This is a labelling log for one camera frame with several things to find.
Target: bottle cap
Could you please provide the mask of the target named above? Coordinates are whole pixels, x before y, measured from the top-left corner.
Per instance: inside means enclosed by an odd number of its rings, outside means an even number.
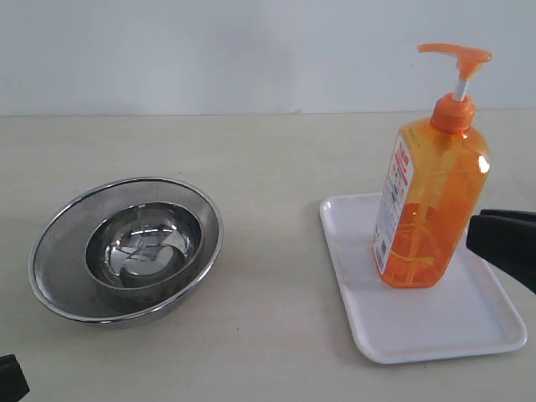
[[[471,128],[476,107],[471,97],[466,95],[471,77],[481,68],[482,63],[492,59],[486,50],[468,48],[458,44],[422,44],[420,52],[443,53],[457,58],[456,67],[460,70],[454,92],[443,96],[435,104],[430,119],[433,127],[449,134],[463,133]]]

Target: white table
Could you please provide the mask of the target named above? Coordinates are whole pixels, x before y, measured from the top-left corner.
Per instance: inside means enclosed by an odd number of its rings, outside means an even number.
[[[497,273],[527,323],[504,355],[380,366],[356,349],[318,217],[322,199],[378,192],[399,126],[425,113],[0,119],[0,354],[25,401],[536,398],[536,296]],[[536,210],[536,115],[480,111],[492,149],[479,208]],[[106,331],[34,298],[28,253],[52,213],[101,183],[180,178],[220,207],[224,246],[201,287],[143,327]]]

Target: white tray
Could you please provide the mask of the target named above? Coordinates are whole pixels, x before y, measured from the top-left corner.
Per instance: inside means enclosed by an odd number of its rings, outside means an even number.
[[[322,202],[320,215],[359,350],[378,363],[511,352],[527,328],[486,261],[465,238],[430,289],[394,289],[379,277],[371,243],[380,194]]]

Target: soap dispenser bottle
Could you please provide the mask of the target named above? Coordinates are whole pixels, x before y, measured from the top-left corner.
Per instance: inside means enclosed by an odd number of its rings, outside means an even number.
[[[457,58],[456,89],[431,118],[399,129],[374,229],[381,278],[394,287],[432,287],[445,274],[476,207],[490,168],[482,134],[472,126],[469,79],[492,54],[455,44],[422,44],[420,52]]]

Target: metal colander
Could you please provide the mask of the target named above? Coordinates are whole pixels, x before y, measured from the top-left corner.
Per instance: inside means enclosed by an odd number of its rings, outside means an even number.
[[[85,253],[97,228],[114,214],[146,203],[182,205],[198,218],[204,236],[203,252],[195,271],[177,293],[157,305],[137,312],[105,303],[88,275]],[[167,178],[131,178],[108,183],[74,199],[63,207],[38,237],[28,265],[36,297],[63,317],[94,324],[126,324],[159,317],[194,288],[219,253],[223,223],[219,211],[193,186]]]

